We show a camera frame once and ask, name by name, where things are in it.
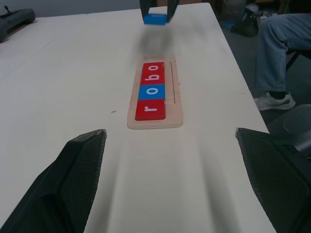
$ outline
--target red letter tile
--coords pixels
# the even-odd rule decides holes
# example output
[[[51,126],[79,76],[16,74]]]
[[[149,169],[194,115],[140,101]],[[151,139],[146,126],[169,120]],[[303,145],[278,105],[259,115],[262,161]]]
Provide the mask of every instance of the red letter tile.
[[[141,72],[140,85],[153,85],[164,83],[164,63],[145,63]]]
[[[135,120],[165,119],[165,102],[159,100],[139,100],[136,107]]]

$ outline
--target wooden board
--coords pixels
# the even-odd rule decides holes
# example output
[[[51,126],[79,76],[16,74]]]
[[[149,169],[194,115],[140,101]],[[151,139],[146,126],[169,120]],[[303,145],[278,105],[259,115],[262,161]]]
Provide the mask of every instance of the wooden board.
[[[138,101],[141,71],[144,63],[164,62],[165,73],[165,108],[166,118],[164,120],[135,120],[136,105]],[[176,60],[169,58],[148,58],[139,63],[132,90],[130,106],[127,115],[127,126],[131,129],[158,129],[175,128],[183,125],[184,116],[181,105],[181,95],[179,88]]]

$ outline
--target blue block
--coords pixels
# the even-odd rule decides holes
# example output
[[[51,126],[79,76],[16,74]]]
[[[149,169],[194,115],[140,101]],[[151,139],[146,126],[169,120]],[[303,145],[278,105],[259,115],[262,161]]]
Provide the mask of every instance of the blue block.
[[[163,84],[140,86],[138,100],[156,99],[165,99],[165,88]]]
[[[167,15],[164,14],[148,14],[144,17],[144,24],[165,25]]]

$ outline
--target shoe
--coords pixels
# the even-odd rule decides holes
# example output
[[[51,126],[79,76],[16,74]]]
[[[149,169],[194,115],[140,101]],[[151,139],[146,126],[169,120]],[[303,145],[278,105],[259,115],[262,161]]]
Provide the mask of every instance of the shoe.
[[[254,101],[259,111],[269,109],[289,110],[294,108],[296,104],[290,93],[286,94],[283,99],[277,100],[273,98],[268,91],[262,97],[254,99]]]

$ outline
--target jeans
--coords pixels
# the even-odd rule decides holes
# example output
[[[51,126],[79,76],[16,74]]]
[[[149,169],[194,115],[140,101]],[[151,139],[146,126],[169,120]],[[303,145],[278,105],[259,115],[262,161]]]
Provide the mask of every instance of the jeans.
[[[286,52],[311,50],[311,14],[267,18],[260,26],[258,37],[255,88],[286,91]]]

